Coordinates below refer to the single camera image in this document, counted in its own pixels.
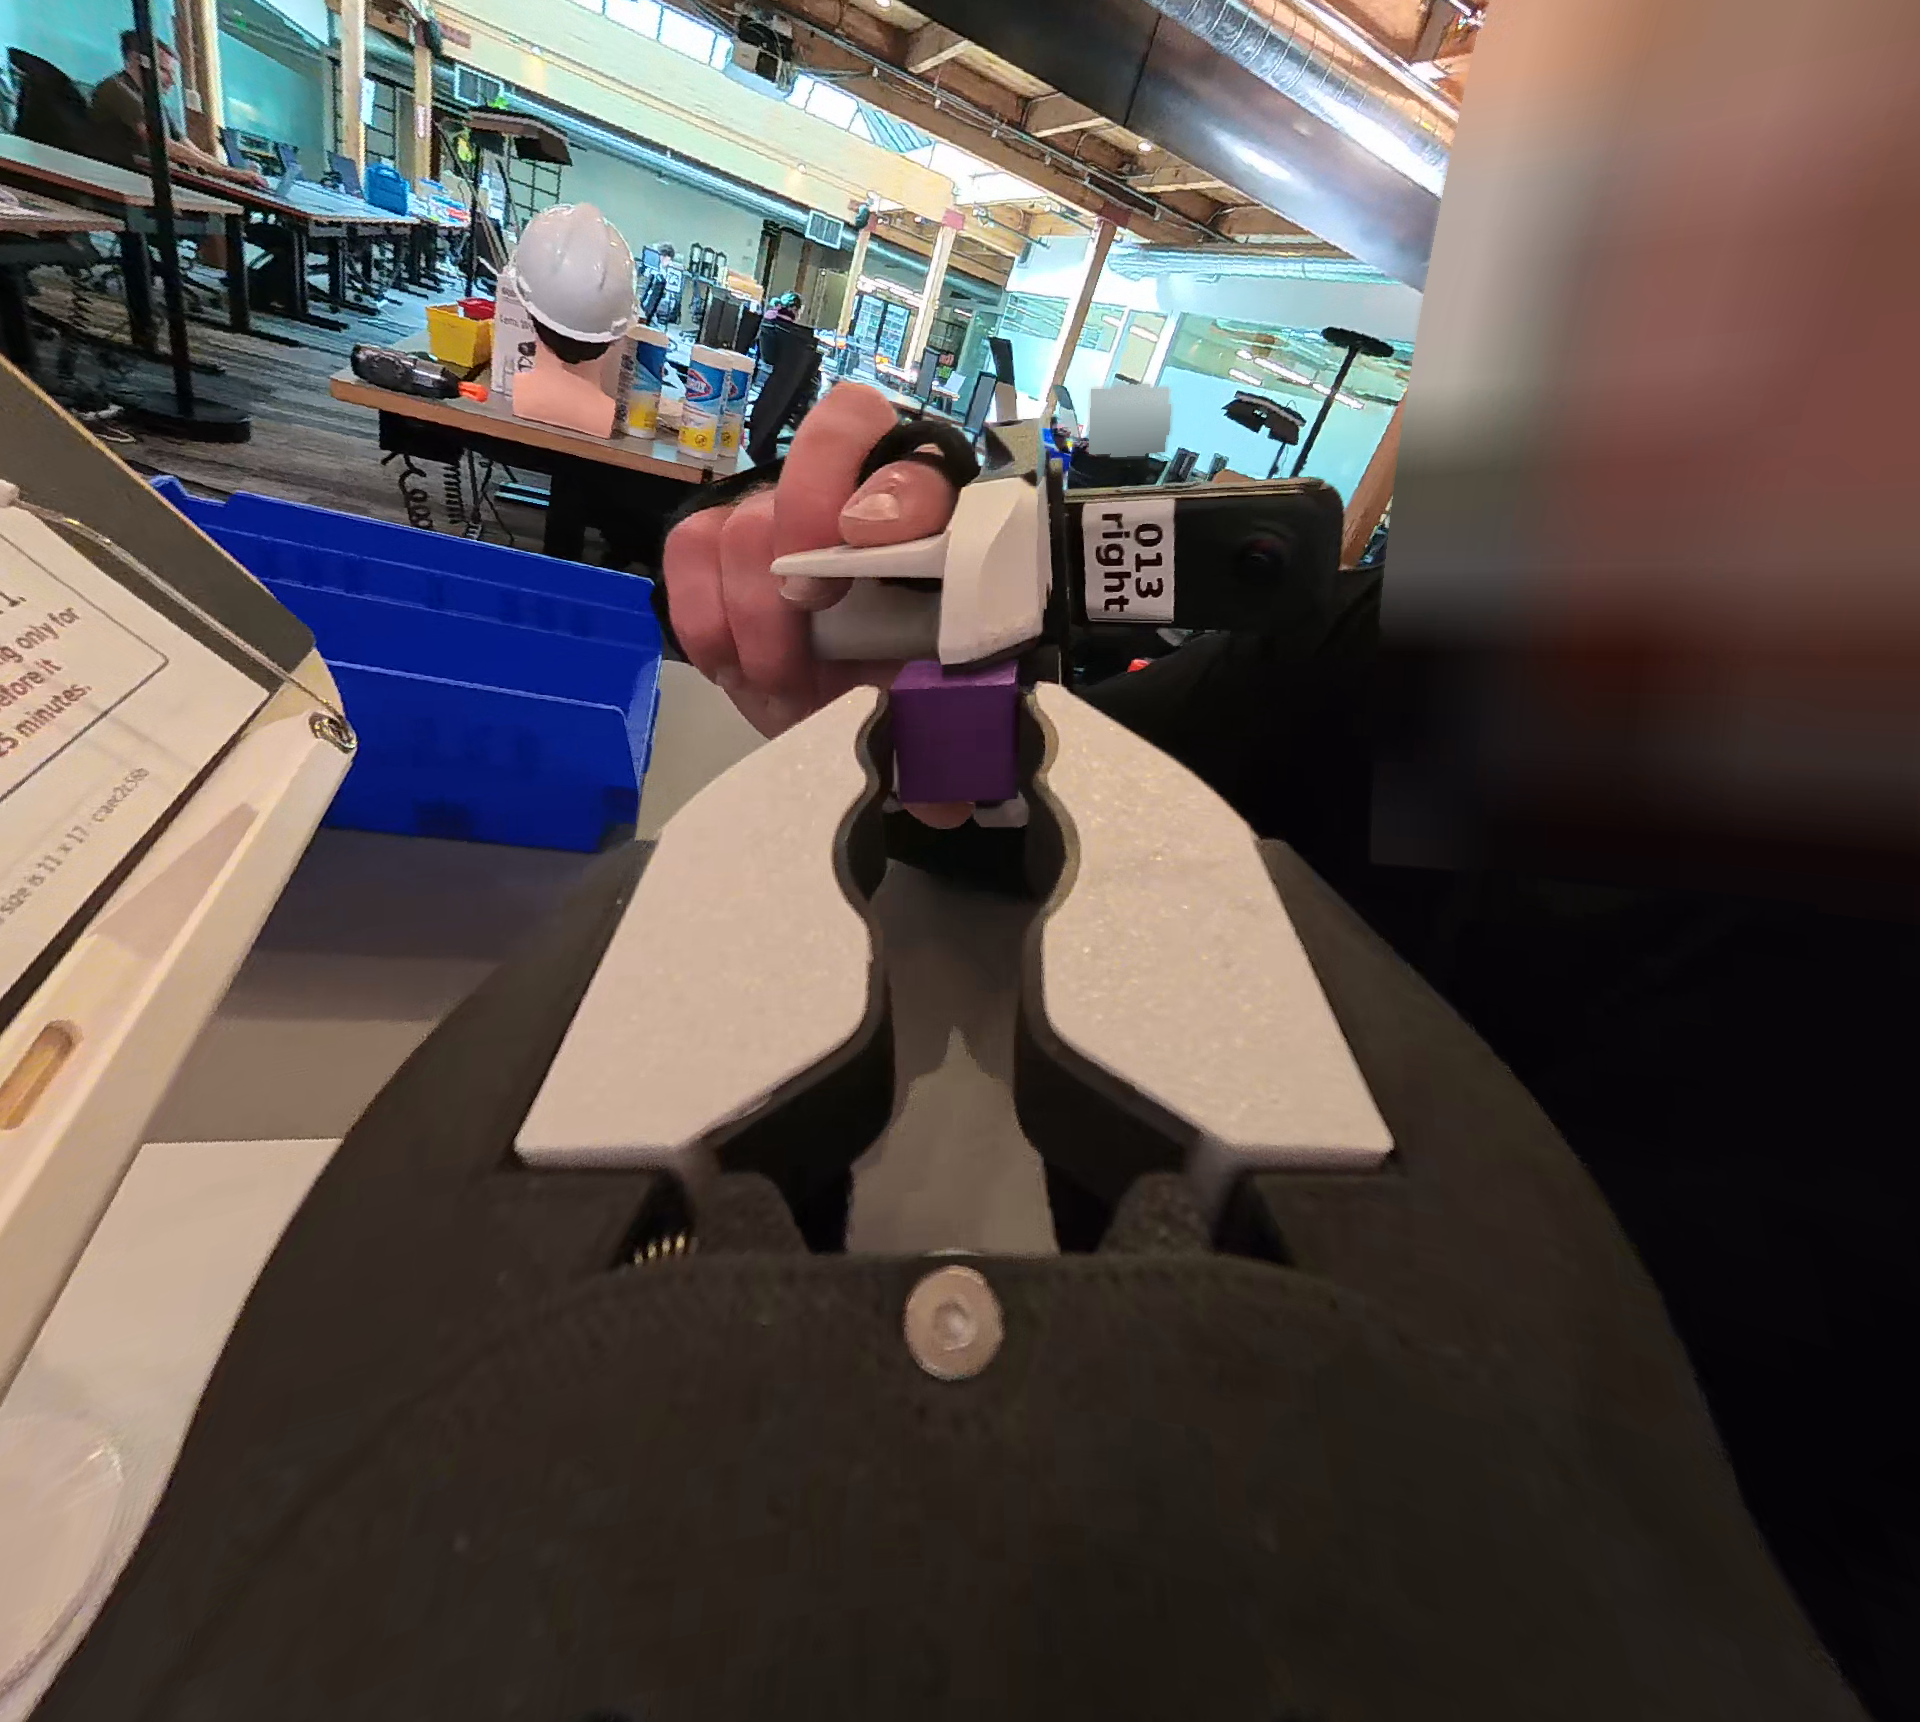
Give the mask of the blue plastic bin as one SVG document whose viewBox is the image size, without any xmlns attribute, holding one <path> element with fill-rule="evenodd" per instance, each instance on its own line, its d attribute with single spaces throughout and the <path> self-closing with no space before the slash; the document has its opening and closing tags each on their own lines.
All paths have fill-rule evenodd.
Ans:
<svg viewBox="0 0 1920 1722">
<path fill-rule="evenodd" d="M 311 630 L 356 735 L 326 828 L 567 852 L 636 828 L 660 710 L 648 581 L 152 485 Z"/>
</svg>

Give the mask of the black floor lamp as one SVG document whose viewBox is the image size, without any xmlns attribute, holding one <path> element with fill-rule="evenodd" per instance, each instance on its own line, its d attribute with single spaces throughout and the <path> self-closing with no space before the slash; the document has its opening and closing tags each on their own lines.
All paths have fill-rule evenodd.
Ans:
<svg viewBox="0 0 1920 1722">
<path fill-rule="evenodd" d="M 1353 494 L 1409 387 L 1413 344 L 1328 327 L 1316 346 L 1325 368 L 1306 390 L 1299 439 L 1280 467 Z"/>
</svg>

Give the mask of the long office desk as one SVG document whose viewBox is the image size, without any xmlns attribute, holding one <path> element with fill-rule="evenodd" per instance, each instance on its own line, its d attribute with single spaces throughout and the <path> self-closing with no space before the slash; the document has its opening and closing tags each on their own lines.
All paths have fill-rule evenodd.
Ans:
<svg viewBox="0 0 1920 1722">
<path fill-rule="evenodd" d="M 131 355 L 156 360 L 157 337 L 154 254 L 160 233 L 152 181 L 74 150 L 2 136 L 3 271 L 47 266 L 59 251 L 106 238 L 125 300 Z M 174 235 L 180 241 L 221 241 L 225 247 L 225 324 L 254 333 L 245 259 L 245 205 L 186 181 L 172 186 Z"/>
</svg>

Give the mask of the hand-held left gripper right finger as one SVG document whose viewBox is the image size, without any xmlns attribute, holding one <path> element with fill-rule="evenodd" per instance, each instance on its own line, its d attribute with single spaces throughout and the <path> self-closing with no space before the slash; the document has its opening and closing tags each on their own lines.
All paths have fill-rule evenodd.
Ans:
<svg viewBox="0 0 1920 1722">
<path fill-rule="evenodd" d="M 1019 1002 L 1066 1172 L 1374 1172 L 1394 1151 L 1248 822 L 1061 685 L 1030 695 L 1061 864 Z"/>
</svg>

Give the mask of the white carton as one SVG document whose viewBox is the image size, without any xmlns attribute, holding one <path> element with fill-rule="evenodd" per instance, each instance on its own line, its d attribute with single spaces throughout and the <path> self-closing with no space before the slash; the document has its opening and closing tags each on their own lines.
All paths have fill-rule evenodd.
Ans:
<svg viewBox="0 0 1920 1722">
<path fill-rule="evenodd" d="M 492 399 L 510 404 L 518 378 L 531 370 L 535 355 L 534 316 L 519 294 L 516 264 L 510 260 L 498 271 L 492 294 Z"/>
</svg>

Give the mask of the purple cube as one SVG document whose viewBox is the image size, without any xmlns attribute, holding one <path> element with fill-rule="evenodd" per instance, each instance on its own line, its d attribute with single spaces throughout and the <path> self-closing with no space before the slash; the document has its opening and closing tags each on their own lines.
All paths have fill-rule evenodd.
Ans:
<svg viewBox="0 0 1920 1722">
<path fill-rule="evenodd" d="M 1001 804 L 1019 792 L 1019 665 L 907 663 L 887 690 L 894 795 L 906 807 Z"/>
</svg>

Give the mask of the pink mannequin head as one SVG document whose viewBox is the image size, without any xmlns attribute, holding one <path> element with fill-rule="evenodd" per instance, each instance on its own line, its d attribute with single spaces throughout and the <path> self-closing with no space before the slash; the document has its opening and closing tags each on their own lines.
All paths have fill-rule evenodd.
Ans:
<svg viewBox="0 0 1920 1722">
<path fill-rule="evenodd" d="M 518 344 L 513 418 L 609 443 L 625 428 L 629 350 L 625 337 L 587 342 L 534 319 L 530 339 Z"/>
</svg>

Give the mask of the white hard hat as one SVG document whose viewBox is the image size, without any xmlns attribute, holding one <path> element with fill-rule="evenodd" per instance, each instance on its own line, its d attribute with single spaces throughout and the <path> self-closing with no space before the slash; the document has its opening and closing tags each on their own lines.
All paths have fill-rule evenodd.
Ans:
<svg viewBox="0 0 1920 1722">
<path fill-rule="evenodd" d="M 519 235 L 512 286 L 542 333 L 571 344 L 621 340 L 636 321 L 636 260 L 591 202 L 560 202 Z"/>
</svg>

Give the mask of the wooden work table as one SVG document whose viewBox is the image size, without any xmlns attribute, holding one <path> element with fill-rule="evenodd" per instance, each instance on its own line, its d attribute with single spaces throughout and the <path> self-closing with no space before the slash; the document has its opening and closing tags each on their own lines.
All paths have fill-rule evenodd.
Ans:
<svg viewBox="0 0 1920 1722">
<path fill-rule="evenodd" d="M 352 370 L 335 372 L 327 393 L 337 404 L 376 415 L 386 457 L 452 467 L 478 457 L 505 471 L 543 474 L 539 547 L 549 559 L 586 559 L 587 533 L 612 525 L 615 535 L 638 535 L 638 560 L 654 566 L 664 530 L 691 491 L 726 478 L 707 464 L 683 460 L 666 439 L 582 439 L 518 420 L 492 395 L 473 401 L 383 390 Z"/>
</svg>

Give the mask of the clear round dish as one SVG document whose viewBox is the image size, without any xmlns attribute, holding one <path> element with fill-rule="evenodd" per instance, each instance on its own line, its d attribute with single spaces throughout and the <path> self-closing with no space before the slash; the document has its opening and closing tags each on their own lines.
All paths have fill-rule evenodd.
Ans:
<svg viewBox="0 0 1920 1722">
<path fill-rule="evenodd" d="M 87 1417 L 2 1423 L 3 1709 L 59 1656 L 111 1561 L 125 1464 Z"/>
</svg>

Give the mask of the black power tool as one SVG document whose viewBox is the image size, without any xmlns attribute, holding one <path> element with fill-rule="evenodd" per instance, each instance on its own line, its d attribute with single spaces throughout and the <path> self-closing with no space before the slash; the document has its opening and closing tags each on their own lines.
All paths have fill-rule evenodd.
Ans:
<svg viewBox="0 0 1920 1722">
<path fill-rule="evenodd" d="M 349 375 L 380 393 L 414 401 L 486 404 L 490 389 L 434 355 L 387 344 L 357 342 L 348 356 Z"/>
</svg>

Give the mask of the person's right hand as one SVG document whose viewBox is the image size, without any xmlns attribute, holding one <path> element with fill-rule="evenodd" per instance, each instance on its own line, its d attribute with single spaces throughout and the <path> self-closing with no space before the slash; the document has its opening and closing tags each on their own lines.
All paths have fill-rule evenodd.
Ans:
<svg viewBox="0 0 1920 1722">
<path fill-rule="evenodd" d="M 956 494 L 932 457 L 860 468 L 898 418 L 880 390 L 837 385 L 799 422 L 777 483 L 690 512 L 666 535 L 671 635 L 760 737 L 777 738 L 853 687 L 883 690 L 900 672 L 898 663 L 818 659 L 808 623 L 842 590 L 831 582 L 786 590 L 771 568 L 833 545 L 873 549 L 947 529 Z"/>
</svg>

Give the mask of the black office chair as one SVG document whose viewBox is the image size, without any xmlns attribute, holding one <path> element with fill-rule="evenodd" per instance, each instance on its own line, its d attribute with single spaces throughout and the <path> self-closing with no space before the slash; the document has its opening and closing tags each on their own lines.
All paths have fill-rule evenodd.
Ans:
<svg viewBox="0 0 1920 1722">
<path fill-rule="evenodd" d="M 771 316 L 758 333 L 758 383 L 742 433 L 739 457 L 753 468 L 774 467 L 780 439 L 810 412 L 822 385 L 822 353 L 815 333 L 786 316 Z"/>
</svg>

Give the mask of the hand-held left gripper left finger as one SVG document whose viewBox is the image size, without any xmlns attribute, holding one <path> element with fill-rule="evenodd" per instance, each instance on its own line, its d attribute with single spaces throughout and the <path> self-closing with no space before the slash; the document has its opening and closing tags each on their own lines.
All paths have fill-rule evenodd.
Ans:
<svg viewBox="0 0 1920 1722">
<path fill-rule="evenodd" d="M 853 825 L 885 701 L 858 685 L 661 828 L 513 1138 L 531 1168 L 697 1172 L 878 1022 Z"/>
</svg>

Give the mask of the black pole floor stand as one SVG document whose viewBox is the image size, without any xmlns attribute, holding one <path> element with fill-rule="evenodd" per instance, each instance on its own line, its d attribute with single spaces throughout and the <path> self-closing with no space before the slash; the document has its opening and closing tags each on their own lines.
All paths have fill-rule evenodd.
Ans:
<svg viewBox="0 0 1920 1722">
<path fill-rule="evenodd" d="M 129 0 L 136 79 L 141 95 L 141 118 L 148 133 L 146 160 L 152 188 L 150 244 L 157 259 L 164 300 L 165 344 L 172 389 L 150 407 L 156 433 L 210 447 L 245 447 L 251 443 L 251 417 L 225 401 L 202 407 L 196 399 L 193 362 L 187 350 L 186 297 L 180 272 L 177 221 L 169 136 L 165 133 L 160 56 L 152 22 L 152 0 Z"/>
</svg>

